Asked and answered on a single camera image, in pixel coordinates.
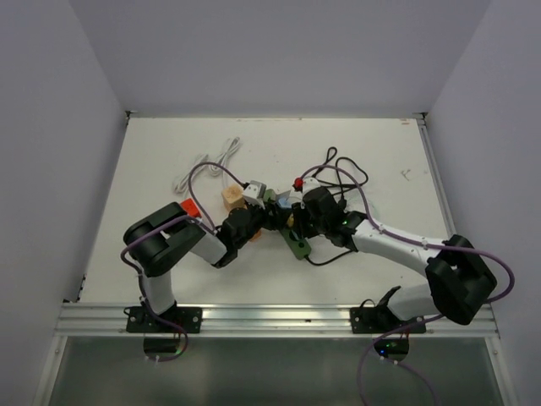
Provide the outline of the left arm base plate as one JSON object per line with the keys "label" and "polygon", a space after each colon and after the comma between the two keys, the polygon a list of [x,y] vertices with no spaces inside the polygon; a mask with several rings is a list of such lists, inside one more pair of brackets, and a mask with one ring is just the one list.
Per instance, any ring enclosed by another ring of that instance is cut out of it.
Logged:
{"label": "left arm base plate", "polygon": [[126,307],[123,313],[128,317],[129,333],[173,333],[180,326],[188,334],[197,334],[203,321],[203,309],[196,306],[173,306],[157,317],[143,305]]}

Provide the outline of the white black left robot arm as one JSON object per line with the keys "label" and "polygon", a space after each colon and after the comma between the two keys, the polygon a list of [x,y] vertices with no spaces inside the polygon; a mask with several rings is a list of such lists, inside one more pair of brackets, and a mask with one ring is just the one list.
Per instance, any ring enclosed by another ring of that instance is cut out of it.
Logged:
{"label": "white black left robot arm", "polygon": [[123,235],[126,248],[121,260],[138,272],[142,302],[150,307],[145,315],[148,325],[166,332],[175,324],[171,270],[186,254],[222,268],[267,225],[265,209],[247,205],[231,210],[212,231],[180,204],[170,203],[130,226]]}

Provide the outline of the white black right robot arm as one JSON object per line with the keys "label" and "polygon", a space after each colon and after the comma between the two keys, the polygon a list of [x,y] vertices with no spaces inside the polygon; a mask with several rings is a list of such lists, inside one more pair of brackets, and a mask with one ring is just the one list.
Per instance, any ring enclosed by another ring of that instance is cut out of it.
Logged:
{"label": "white black right robot arm", "polygon": [[323,186],[304,185],[298,191],[302,203],[293,215],[302,236],[321,235],[337,247],[383,257],[425,278],[418,286],[395,286],[376,305],[361,307],[358,318],[368,326],[395,332],[409,321],[436,314],[467,325],[496,288],[491,270],[460,235],[441,241],[402,237],[365,213],[347,211]]}

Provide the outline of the green power strip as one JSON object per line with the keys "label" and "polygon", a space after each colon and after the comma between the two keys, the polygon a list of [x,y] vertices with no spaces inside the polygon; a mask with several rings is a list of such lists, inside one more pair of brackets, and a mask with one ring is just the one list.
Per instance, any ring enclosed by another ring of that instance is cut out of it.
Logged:
{"label": "green power strip", "polygon": [[[290,210],[282,210],[277,206],[276,195],[280,192],[282,191],[268,189],[264,195],[265,207],[270,215],[270,229],[272,231],[279,232],[295,258],[302,261],[306,256],[311,254],[312,249],[306,239],[299,237],[298,234],[294,232],[293,227],[289,228],[286,225],[287,219],[292,214],[292,208]],[[292,191],[289,200],[292,202],[292,204],[300,202],[300,198]]]}

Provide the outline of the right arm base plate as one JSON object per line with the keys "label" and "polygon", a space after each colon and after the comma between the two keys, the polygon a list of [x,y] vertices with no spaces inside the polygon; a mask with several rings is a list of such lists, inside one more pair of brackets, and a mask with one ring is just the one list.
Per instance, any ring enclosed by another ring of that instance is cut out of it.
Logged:
{"label": "right arm base plate", "polygon": [[406,332],[426,332],[426,326],[418,324],[416,318],[408,321],[400,321],[389,310],[378,306],[352,307],[349,310],[349,320],[354,334],[386,333],[403,326],[407,326]]}

